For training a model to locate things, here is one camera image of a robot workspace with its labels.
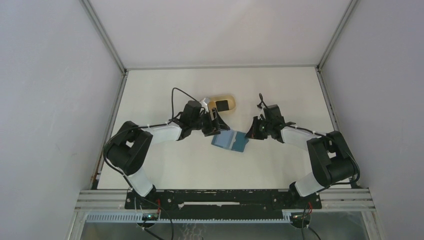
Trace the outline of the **blue leather card holder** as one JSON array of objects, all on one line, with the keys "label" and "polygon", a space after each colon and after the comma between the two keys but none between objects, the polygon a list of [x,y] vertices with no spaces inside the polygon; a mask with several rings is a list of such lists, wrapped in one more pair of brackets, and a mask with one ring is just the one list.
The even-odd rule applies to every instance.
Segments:
[{"label": "blue leather card holder", "polygon": [[214,135],[211,144],[224,150],[243,153],[248,142],[246,133],[230,129]]}]

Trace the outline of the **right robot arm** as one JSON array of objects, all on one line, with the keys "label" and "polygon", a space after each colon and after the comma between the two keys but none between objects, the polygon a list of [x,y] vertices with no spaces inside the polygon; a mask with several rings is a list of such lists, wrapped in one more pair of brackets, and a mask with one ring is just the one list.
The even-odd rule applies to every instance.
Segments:
[{"label": "right robot arm", "polygon": [[285,121],[278,105],[259,103],[259,115],[245,135],[248,139],[272,138],[282,144],[295,146],[308,153],[311,172],[289,186],[289,203],[302,208],[309,196],[334,185],[350,184],[360,178],[360,168],[343,135],[339,131],[318,133]]}]

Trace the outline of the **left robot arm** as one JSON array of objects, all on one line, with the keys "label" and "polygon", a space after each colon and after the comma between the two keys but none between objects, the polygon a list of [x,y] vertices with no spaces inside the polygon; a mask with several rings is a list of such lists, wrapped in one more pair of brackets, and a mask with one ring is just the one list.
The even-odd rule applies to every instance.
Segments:
[{"label": "left robot arm", "polygon": [[181,141],[192,131],[201,131],[204,136],[209,137],[228,130],[230,127],[216,109],[184,110],[167,123],[155,125],[140,126],[126,121],[104,144],[102,157],[111,169],[124,178],[130,189],[137,193],[138,204],[149,209],[157,200],[156,194],[152,192],[155,186],[143,169],[150,146]]}]

